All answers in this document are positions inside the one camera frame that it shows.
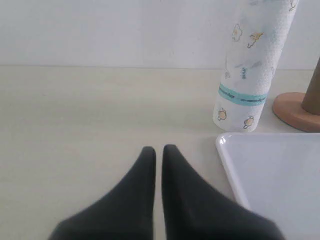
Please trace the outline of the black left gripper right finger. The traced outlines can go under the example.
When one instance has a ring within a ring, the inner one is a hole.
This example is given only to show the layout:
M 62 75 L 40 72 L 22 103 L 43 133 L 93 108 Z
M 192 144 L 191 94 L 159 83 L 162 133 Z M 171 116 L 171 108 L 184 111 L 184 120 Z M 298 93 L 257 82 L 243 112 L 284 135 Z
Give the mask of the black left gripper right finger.
M 208 184 L 176 145 L 162 154 L 162 204 L 168 240 L 283 240 L 277 225 Z

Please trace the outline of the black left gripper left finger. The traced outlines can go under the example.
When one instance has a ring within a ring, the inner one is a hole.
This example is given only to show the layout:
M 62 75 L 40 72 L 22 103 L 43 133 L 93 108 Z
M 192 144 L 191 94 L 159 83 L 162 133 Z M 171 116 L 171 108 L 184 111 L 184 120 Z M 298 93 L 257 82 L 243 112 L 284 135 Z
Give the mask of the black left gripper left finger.
M 142 148 L 120 182 L 97 202 L 61 221 L 51 240 L 152 240 L 156 152 Z

